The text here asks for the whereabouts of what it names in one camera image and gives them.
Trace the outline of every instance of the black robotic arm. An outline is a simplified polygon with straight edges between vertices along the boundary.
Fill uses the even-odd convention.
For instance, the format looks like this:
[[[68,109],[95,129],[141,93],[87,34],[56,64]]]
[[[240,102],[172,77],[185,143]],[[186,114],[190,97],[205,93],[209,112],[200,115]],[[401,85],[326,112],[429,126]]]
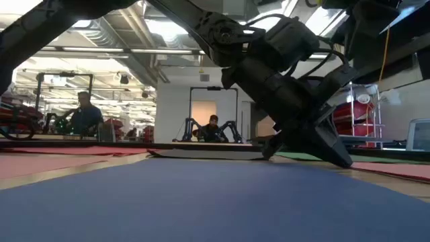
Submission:
[[[0,33],[0,94],[11,82],[12,70],[79,19],[101,17],[135,0],[45,0]],[[268,33],[242,26],[220,14],[204,11],[190,0],[148,0],[187,30],[222,70],[225,88],[239,85],[276,122],[280,132],[263,152],[274,154],[284,143],[341,167],[352,164],[333,122],[326,101],[352,80],[355,71],[343,66],[318,79],[312,87],[281,71],[305,61],[319,48],[315,36],[298,19],[284,16]],[[245,34],[244,30],[253,31]]]

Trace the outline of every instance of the red mat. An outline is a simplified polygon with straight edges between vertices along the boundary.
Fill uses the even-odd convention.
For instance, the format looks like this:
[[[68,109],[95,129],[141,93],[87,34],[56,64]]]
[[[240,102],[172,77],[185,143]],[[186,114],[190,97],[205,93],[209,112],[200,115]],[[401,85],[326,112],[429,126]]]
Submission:
[[[355,162],[352,168],[430,182],[430,165],[381,164]]]
[[[0,179],[97,163],[107,161],[111,157],[111,155],[104,157],[37,157],[2,155],[0,156]]]
[[[37,153],[59,155],[113,155],[126,156],[146,153],[145,148],[120,148],[120,147],[81,147],[81,148],[10,148],[6,152]]]

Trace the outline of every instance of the blue mat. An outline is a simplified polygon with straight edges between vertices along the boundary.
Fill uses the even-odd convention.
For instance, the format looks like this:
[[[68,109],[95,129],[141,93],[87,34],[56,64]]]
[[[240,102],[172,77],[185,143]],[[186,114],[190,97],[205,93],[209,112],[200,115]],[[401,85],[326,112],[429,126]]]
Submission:
[[[430,241],[430,204],[298,164],[151,159],[0,191],[0,241]]]

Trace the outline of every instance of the floor mat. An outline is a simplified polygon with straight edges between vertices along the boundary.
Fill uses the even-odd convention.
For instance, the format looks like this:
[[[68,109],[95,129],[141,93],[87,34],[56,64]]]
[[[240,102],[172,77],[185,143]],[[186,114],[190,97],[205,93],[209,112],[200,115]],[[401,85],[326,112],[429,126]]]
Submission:
[[[126,156],[147,152],[145,148],[121,148],[121,147],[78,147],[78,148],[8,148],[6,152],[14,153],[39,153],[61,155],[114,155]]]
[[[315,157],[313,155],[309,155],[306,153],[277,152],[275,155],[279,155],[290,159],[302,160],[302,161],[321,161],[321,159],[319,159],[318,157]],[[402,159],[389,159],[389,158],[381,158],[381,157],[366,157],[362,155],[351,155],[351,158],[354,162],[404,163],[404,164],[430,165],[430,163],[428,162],[408,161],[408,160],[402,160]]]
[[[430,182],[430,165],[378,164],[356,162],[352,168]]]
[[[154,157],[160,158],[186,158],[186,159],[228,159],[228,160],[243,160],[256,161],[266,160],[261,152],[246,152],[246,151],[188,151],[181,149],[153,151],[148,152]]]
[[[149,159],[0,191],[1,241],[428,242],[430,204],[300,164]]]
[[[111,157],[111,155],[104,157],[39,157],[0,155],[0,179],[97,163],[101,161],[107,161]]]

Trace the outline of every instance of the green mat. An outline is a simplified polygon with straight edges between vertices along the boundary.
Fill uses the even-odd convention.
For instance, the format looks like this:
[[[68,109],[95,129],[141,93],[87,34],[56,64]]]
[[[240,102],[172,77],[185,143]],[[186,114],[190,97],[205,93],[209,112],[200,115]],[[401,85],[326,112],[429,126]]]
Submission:
[[[298,159],[302,161],[321,161],[321,159],[308,155],[306,153],[291,153],[291,152],[277,152],[275,155],[286,157],[290,159]],[[403,163],[403,164],[417,164],[417,165],[430,165],[428,162],[420,162],[420,161],[408,161],[401,159],[388,159],[381,157],[366,157],[361,155],[352,155],[352,160],[354,162],[373,162],[373,163]]]

